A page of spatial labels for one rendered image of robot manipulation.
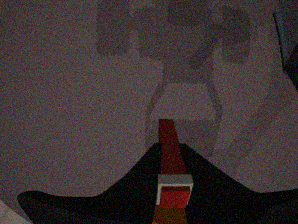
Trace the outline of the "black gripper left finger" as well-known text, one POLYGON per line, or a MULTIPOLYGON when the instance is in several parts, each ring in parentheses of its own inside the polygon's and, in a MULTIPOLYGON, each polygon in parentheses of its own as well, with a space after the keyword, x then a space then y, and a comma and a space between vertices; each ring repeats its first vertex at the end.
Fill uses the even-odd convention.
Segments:
POLYGON ((97 196, 25 190, 17 201, 33 224, 153 224, 161 157, 161 143, 154 143, 128 175, 97 196))

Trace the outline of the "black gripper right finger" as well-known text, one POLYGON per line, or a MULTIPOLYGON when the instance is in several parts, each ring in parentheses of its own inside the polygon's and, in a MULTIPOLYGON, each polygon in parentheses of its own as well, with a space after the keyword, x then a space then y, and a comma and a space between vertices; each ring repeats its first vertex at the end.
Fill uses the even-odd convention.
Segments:
POLYGON ((298 213, 298 188, 259 193, 225 175, 186 144, 178 144, 193 177, 188 224, 275 224, 298 213))

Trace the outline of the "dark red peg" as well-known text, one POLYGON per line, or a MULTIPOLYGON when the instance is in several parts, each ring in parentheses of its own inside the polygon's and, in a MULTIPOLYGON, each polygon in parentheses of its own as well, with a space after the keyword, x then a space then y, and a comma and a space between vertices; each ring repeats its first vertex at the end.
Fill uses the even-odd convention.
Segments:
POLYGON ((186 173, 173 120, 158 119, 158 143, 161 143, 162 157, 156 205, 160 208, 186 208, 192 194, 193 177, 186 173))

